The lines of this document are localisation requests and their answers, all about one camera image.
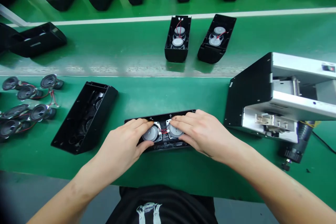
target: hand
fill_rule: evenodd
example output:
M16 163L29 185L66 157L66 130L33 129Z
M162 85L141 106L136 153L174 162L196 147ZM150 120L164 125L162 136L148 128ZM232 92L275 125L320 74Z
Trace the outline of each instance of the hand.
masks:
M79 172L94 190L102 190L127 171L154 143L139 139L152 127L146 119L133 119L107 135L97 154Z
M188 112L172 118L170 124L182 130L179 137L198 152L228 164L247 144L233 136L216 117L202 111Z

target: gray floor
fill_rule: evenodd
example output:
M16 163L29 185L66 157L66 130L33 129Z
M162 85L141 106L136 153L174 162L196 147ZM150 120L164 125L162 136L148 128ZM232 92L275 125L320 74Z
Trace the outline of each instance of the gray floor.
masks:
M6 206L15 217L14 223L26 223L49 199L61 190L68 180L57 178L2 173L0 186ZM88 206L81 223L105 223L120 200L119 187L105 188ZM219 224L276 224L275 217L265 204L215 198Z

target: black cable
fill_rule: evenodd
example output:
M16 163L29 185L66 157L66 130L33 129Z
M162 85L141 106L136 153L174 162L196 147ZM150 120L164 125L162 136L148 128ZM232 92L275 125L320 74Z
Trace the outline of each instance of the black cable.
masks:
M328 147L328 149L329 150L331 150L334 154L336 154L336 151L335 150L333 150L333 148L331 148L321 137L319 137L319 135L317 135L314 131L313 131L313 134L318 138L318 139L320 139L321 141L322 141L322 143L324 143L327 147Z

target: green work surface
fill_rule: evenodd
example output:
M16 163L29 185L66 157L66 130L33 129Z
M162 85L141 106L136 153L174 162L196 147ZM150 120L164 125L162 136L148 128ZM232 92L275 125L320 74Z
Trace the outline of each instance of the green work surface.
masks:
M335 13L238 18L226 53L214 65L197 59L211 19L191 21L184 64L166 61L169 24L167 20L59 26L68 38L66 46L32 59L3 54L0 75L233 77L270 51L336 61L336 43L330 39L335 37Z
M39 86L40 77L20 77ZM97 152L98 147L77 156L50 146L54 135L86 81L112 85L119 91L117 101L105 124L99 146L108 132L123 124L125 119L154 114L202 109L224 120L229 78L123 78L123 77L61 77L62 90L56 90L55 120L37 123L25 134L17 135L1 145L0 169L71 179L82 165ZM2 111L20 104L15 91L1 92ZM50 97L41 103L48 104ZM25 103L37 104L26 100ZM327 142L332 137L335 123L322 123L316 130L323 132ZM239 131L235 136L253 146L272 163L279 166L283 159L277 156L279 142L261 139ZM292 164L289 174L336 209L335 195L330 193L336 184L336 155L311 137L301 164ZM235 198L261 202L257 192L237 173L191 148L143 154L114 184L140 187L165 184L197 195Z
M132 6L128 0L113 0L105 12L97 11L89 0L75 0L66 12L55 10L46 0L16 0L10 9L27 22L53 22L109 18L133 18L162 15L190 15L202 13L246 12L282 9L334 7L336 0L144 0Z

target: white graphic print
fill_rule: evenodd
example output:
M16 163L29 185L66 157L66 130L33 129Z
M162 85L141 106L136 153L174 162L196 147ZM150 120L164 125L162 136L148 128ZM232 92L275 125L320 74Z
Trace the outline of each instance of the white graphic print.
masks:
M153 210L153 224L161 224L160 219L160 206L162 204L157 204L153 202L148 202L143 206L138 206L136 209L139 214L139 224L146 224L145 213L151 212Z

